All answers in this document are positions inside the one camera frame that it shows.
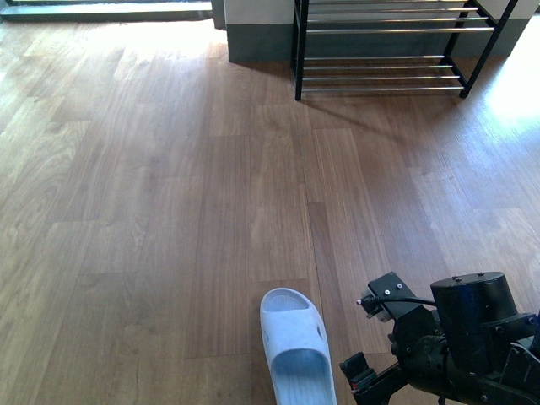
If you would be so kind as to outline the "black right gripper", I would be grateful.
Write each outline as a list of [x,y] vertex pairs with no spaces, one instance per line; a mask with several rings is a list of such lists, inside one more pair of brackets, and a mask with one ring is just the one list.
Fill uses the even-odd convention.
[[387,404],[405,386],[464,404],[539,402],[539,317],[520,313],[502,272],[434,282],[435,308],[394,322],[397,362],[376,373],[358,352],[339,364],[358,404]]

